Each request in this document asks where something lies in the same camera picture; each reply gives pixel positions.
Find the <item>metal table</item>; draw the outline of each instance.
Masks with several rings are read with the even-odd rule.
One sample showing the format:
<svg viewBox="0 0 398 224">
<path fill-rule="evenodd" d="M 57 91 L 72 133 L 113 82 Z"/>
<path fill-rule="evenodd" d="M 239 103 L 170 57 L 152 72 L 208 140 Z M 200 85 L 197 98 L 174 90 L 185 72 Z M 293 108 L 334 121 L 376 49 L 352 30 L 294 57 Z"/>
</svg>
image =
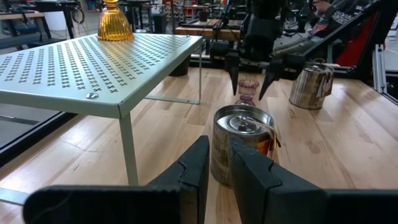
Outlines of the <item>metal table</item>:
<svg viewBox="0 0 398 224">
<path fill-rule="evenodd" d="M 2 55 L 0 103 L 119 119 L 128 182 L 137 185 L 130 111 L 144 98 L 199 104 L 201 69 L 198 100 L 147 94 L 202 42 L 160 34 L 99 42 L 94 34 Z M 22 205 L 27 196 L 0 188 L 0 202 Z"/>
</svg>

